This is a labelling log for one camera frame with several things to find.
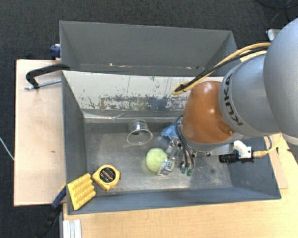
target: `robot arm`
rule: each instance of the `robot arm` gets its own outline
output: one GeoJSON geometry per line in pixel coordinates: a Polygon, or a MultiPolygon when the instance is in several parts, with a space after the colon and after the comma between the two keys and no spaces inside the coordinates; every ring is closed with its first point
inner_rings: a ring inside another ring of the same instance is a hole
{"type": "Polygon", "coordinates": [[[298,146],[298,18],[279,32],[266,54],[236,66],[221,83],[196,84],[181,132],[201,152],[276,133],[298,146]]]}

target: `tennis ball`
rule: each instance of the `tennis ball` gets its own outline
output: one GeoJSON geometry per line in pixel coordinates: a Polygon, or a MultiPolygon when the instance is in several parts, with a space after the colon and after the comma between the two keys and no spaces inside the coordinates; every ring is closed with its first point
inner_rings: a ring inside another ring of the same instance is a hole
{"type": "Polygon", "coordinates": [[[154,172],[158,172],[161,164],[168,155],[161,148],[152,148],[146,155],[146,166],[154,172]]]}

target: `black cable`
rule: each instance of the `black cable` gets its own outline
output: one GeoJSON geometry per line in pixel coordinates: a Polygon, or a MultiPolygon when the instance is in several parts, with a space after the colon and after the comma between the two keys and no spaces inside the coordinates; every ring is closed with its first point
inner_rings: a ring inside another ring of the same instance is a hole
{"type": "Polygon", "coordinates": [[[187,146],[186,142],[184,141],[184,138],[182,136],[182,132],[180,130],[179,123],[178,123],[182,116],[183,115],[180,115],[176,120],[175,133],[177,134],[179,140],[182,142],[182,147],[183,147],[183,151],[184,151],[185,167],[187,168],[189,166],[189,163],[188,163],[188,156],[189,156],[190,161],[191,161],[191,165],[192,165],[192,169],[193,169],[194,168],[194,160],[193,160],[192,154],[190,153],[190,151],[188,149],[188,146],[187,146]]]}
{"type": "Polygon", "coordinates": [[[273,146],[273,142],[272,142],[272,139],[270,138],[270,136],[266,136],[266,137],[267,137],[267,139],[269,141],[269,147],[267,147],[267,149],[270,149],[273,146]]]}
{"type": "Polygon", "coordinates": [[[185,88],[187,88],[188,86],[192,85],[194,82],[196,82],[197,80],[199,80],[200,78],[204,77],[205,75],[209,74],[210,72],[213,72],[237,59],[240,59],[242,57],[245,57],[245,56],[248,56],[250,54],[253,54],[253,53],[256,53],[256,52],[259,52],[259,51],[263,51],[263,50],[267,50],[268,47],[261,47],[261,48],[256,48],[256,49],[252,49],[252,50],[249,50],[249,51],[246,51],[246,52],[243,52],[239,55],[236,55],[235,57],[227,60],[226,62],[223,62],[219,65],[215,65],[215,66],[212,66],[206,70],[204,70],[202,73],[200,73],[199,75],[197,75],[194,79],[192,79],[190,82],[186,83],[186,84],[181,84],[179,85],[179,87],[177,87],[177,89],[175,89],[175,92],[179,92],[185,88]]]}
{"type": "Polygon", "coordinates": [[[291,5],[291,6],[287,6],[287,4],[290,3],[293,0],[290,0],[287,3],[285,3],[285,6],[284,7],[276,7],[276,6],[272,6],[272,5],[269,5],[269,4],[265,4],[265,3],[263,3],[260,0],[255,0],[255,1],[258,2],[259,4],[261,4],[262,6],[267,7],[267,8],[271,8],[271,9],[287,10],[287,9],[291,9],[291,8],[294,8],[294,7],[297,7],[298,6],[298,3],[296,3],[294,5],[291,5]]]}
{"type": "Polygon", "coordinates": [[[175,122],[175,125],[174,125],[174,128],[175,128],[175,133],[177,134],[179,140],[182,142],[182,149],[183,149],[183,152],[184,152],[184,162],[185,162],[185,167],[187,168],[188,167],[188,156],[187,156],[187,153],[186,153],[186,146],[185,146],[185,142],[182,140],[182,136],[180,134],[180,128],[179,128],[179,119],[182,117],[182,115],[180,115],[176,122],[175,122]]]}

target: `yellow tape measure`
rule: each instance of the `yellow tape measure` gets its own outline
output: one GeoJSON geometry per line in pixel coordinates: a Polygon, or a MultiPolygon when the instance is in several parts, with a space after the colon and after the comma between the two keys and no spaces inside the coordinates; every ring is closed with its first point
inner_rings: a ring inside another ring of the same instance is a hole
{"type": "Polygon", "coordinates": [[[92,176],[93,180],[105,191],[109,191],[118,183],[120,172],[112,165],[101,166],[92,176]]]}

